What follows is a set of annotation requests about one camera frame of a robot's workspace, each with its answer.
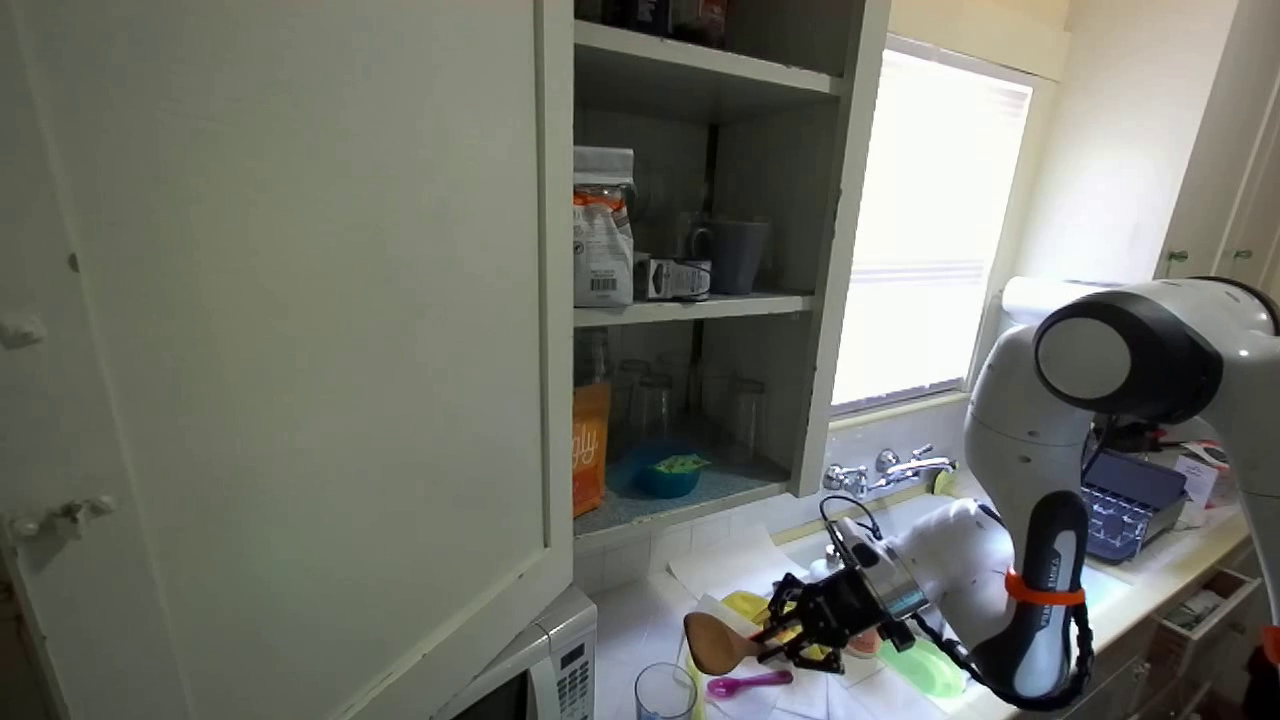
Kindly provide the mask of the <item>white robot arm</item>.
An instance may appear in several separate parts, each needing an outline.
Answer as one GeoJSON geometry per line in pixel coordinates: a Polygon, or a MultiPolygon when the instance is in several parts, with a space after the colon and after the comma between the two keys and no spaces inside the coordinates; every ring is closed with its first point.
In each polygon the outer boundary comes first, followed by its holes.
{"type": "Polygon", "coordinates": [[[1089,682],[1084,561],[1138,545],[1164,466],[1126,439],[1206,423],[1239,483],[1261,579],[1280,584],[1280,321],[1222,276],[1084,290],[1003,331],[967,401],[963,444],[984,503],[914,540],[852,540],[843,566],[777,584],[765,659],[830,669],[868,632],[935,612],[932,638],[1015,707],[1066,707],[1089,682]]]}

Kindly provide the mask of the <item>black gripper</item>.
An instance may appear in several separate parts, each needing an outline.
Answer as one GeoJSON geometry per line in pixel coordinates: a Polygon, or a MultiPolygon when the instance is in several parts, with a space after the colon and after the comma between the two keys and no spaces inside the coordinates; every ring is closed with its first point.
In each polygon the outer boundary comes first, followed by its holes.
{"type": "Polygon", "coordinates": [[[786,626],[765,626],[752,634],[757,659],[792,659],[801,664],[810,647],[839,652],[852,634],[885,619],[881,598],[868,593],[862,572],[836,572],[830,579],[806,584],[786,572],[767,597],[773,616],[790,616],[786,626]]]}

